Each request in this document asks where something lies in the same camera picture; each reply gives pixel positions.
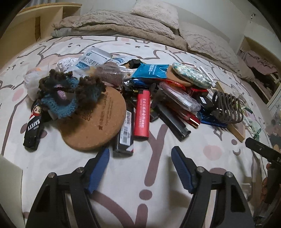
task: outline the clothes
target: clothes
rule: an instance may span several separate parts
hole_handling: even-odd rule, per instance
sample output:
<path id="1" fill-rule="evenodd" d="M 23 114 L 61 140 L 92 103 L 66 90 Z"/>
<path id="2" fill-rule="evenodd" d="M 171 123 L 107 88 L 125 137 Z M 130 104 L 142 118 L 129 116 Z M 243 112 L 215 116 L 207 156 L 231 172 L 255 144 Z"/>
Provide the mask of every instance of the clothes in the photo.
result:
<path id="1" fill-rule="evenodd" d="M 260 73 L 264 75 L 272 74 L 277 72 L 277 69 L 274 65 L 262 59 L 256 52 L 250 51 L 243 51 L 240 54 L 240 57 L 244 60 L 248 67 L 254 67 Z"/>

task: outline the pillow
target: pillow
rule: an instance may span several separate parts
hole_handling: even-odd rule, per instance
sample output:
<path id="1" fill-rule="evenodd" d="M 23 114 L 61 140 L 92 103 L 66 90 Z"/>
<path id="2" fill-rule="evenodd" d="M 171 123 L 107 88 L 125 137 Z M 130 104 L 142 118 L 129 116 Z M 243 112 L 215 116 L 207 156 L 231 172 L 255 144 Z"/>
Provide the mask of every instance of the pillow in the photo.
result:
<path id="1" fill-rule="evenodd" d="M 176 8 L 162 1 L 137 0 L 131 13 L 159 21 L 173 29 L 178 29 L 179 26 Z"/>
<path id="2" fill-rule="evenodd" d="M 179 31 L 190 50 L 207 54 L 239 74 L 237 55 L 223 38 L 186 22 L 180 22 Z"/>
<path id="3" fill-rule="evenodd" d="M 239 61 L 240 75 L 237 75 L 239 78 L 245 79 L 247 81 L 255 81 L 255 75 L 252 70 L 246 65 L 243 59 L 240 56 L 237 56 Z"/>

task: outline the barcode label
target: barcode label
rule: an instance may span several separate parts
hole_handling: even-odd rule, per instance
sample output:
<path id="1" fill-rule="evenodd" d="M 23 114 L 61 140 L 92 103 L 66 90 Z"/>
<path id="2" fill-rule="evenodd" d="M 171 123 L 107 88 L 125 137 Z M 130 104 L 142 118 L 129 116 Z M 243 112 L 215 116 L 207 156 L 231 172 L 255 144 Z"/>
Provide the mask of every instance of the barcode label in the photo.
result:
<path id="1" fill-rule="evenodd" d="M 131 117 L 132 113 L 126 111 L 126 118 L 124 120 L 121 135 L 120 135 L 120 144 L 130 146 L 131 145 Z"/>

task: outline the bed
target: bed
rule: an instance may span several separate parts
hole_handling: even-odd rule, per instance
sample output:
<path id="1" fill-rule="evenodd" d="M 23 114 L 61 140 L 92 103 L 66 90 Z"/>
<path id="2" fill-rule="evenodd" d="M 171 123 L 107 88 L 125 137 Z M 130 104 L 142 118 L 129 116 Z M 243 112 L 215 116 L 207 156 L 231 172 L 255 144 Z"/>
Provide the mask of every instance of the bed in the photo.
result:
<path id="1" fill-rule="evenodd" d="M 95 46 L 112 54 L 128 55 L 145 63 L 172 64 L 189 62 L 202 66 L 208 74 L 240 92 L 253 110 L 252 118 L 260 125 L 260 141 L 270 145 L 265 123 L 255 101 L 233 73 L 212 62 L 167 45 L 118 36 L 72 36 L 39 42 L 13 58 L 0 72 L 1 154 L 23 169 L 22 211 L 25 218 L 44 179 L 50 172 L 58 175 L 84 166 L 96 151 L 80 152 L 68 147 L 56 122 L 45 125 L 37 151 L 22 145 L 30 116 L 31 101 L 23 85 L 23 75 L 31 68 L 53 67 L 58 60 L 79 57 Z M 179 142 L 158 119 L 150 125 L 149 140 L 135 141 L 134 155 L 116 157 L 110 147 L 110 160 L 91 203 L 101 227 L 179 227 L 191 195 L 182 187 L 171 161 L 171 149 L 178 145 L 186 157 L 213 173 L 231 171 L 239 182 L 251 211 L 258 206 L 267 161 L 247 149 L 230 132 L 201 124 Z M 215 192 L 211 193 L 204 227 L 210 225 Z M 70 213 L 72 227 L 73 215 Z"/>

